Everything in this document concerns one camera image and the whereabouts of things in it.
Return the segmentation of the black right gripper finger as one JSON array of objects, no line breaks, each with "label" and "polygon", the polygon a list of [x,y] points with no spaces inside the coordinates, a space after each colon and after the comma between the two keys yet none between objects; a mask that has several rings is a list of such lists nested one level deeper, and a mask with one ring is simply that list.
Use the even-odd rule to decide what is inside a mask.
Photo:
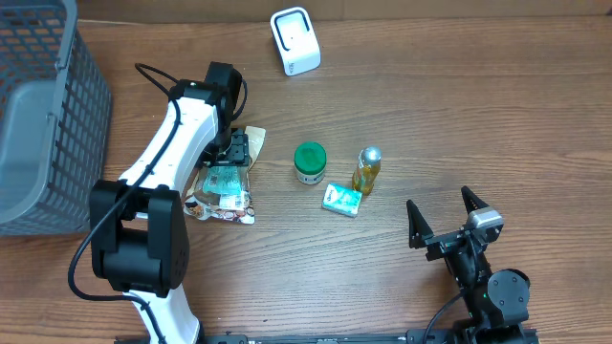
[{"label": "black right gripper finger", "polygon": [[426,241],[434,234],[419,208],[412,200],[406,202],[406,210],[409,221],[409,246],[411,248],[422,248]]},{"label": "black right gripper finger", "polygon": [[466,185],[461,187],[463,202],[468,214],[472,211],[488,207],[489,205],[477,197],[473,191]]}]

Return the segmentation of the teal wipes packet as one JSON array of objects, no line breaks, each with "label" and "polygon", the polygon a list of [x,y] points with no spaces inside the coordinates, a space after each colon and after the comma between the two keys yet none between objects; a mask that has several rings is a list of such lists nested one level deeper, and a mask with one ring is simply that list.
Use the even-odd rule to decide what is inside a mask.
[{"label": "teal wipes packet", "polygon": [[199,200],[224,210],[246,210],[250,206],[247,166],[213,166],[205,169],[198,187]]}]

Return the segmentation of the brown snack pouch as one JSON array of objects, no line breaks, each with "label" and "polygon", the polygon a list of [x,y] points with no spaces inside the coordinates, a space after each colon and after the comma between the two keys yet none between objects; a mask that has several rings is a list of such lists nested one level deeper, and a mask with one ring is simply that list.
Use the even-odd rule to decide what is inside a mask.
[{"label": "brown snack pouch", "polygon": [[[250,169],[254,166],[259,153],[264,145],[266,130],[259,127],[247,126],[244,130],[249,138],[249,155],[251,158],[248,167],[248,176]],[[205,176],[205,169],[210,167],[202,167],[196,175],[191,187],[186,193],[183,210],[185,215],[197,218],[200,221],[205,221],[209,218],[215,218],[224,221],[236,222],[244,225],[252,225],[255,222],[255,211],[251,205],[246,210],[224,210],[217,206],[206,204],[199,200],[201,192],[198,187],[202,184],[201,179]]]}]

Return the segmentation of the green lid jar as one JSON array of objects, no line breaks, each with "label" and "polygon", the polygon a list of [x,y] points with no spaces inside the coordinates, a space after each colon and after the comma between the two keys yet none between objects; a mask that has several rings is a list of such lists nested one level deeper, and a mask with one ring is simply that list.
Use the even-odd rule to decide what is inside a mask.
[{"label": "green lid jar", "polygon": [[315,141],[305,141],[295,150],[294,166],[301,183],[320,183],[325,175],[327,154],[324,147]]}]

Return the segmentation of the teal tissue pack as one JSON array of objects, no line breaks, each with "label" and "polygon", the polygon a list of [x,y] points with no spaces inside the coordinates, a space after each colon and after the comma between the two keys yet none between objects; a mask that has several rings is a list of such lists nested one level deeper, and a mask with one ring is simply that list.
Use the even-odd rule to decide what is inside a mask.
[{"label": "teal tissue pack", "polygon": [[329,183],[324,192],[321,207],[332,212],[355,218],[359,213],[362,193],[335,183]]}]

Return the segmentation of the yellow dish soap bottle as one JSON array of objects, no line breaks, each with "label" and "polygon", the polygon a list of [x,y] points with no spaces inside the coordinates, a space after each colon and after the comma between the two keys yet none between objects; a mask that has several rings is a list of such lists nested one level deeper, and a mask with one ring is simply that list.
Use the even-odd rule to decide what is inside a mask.
[{"label": "yellow dish soap bottle", "polygon": [[382,152],[377,146],[363,148],[358,155],[358,163],[352,177],[352,187],[363,195],[369,195],[381,171]]}]

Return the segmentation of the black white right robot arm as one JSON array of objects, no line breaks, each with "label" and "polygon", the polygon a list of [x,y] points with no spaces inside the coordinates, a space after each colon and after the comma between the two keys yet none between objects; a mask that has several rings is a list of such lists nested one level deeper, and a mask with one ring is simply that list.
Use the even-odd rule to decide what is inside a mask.
[{"label": "black white right robot arm", "polygon": [[[492,271],[485,251],[495,242],[504,225],[502,215],[477,197],[467,186],[461,188],[468,214],[454,232],[435,235],[413,201],[406,202],[409,246],[424,248],[429,261],[442,259],[459,292],[429,320],[423,330],[406,332],[408,343],[537,343],[535,330],[522,323],[529,319],[531,282],[518,269]],[[450,329],[436,331],[435,324],[452,305],[463,300],[469,317]]]}]

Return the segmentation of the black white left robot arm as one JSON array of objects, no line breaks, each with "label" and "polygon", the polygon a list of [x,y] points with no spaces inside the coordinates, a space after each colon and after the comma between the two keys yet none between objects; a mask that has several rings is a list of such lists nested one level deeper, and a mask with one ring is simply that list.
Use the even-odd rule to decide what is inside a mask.
[{"label": "black white left robot arm", "polygon": [[[195,167],[248,165],[247,139],[231,126],[248,88],[232,65],[212,62],[204,80],[175,79],[163,92],[167,112],[142,155],[118,180],[99,180],[90,192],[91,231],[71,261],[68,284],[81,299],[132,303],[147,330],[144,343],[202,343],[204,327],[183,288],[190,244],[182,193]],[[93,297],[77,287],[85,249],[114,294]]]}]

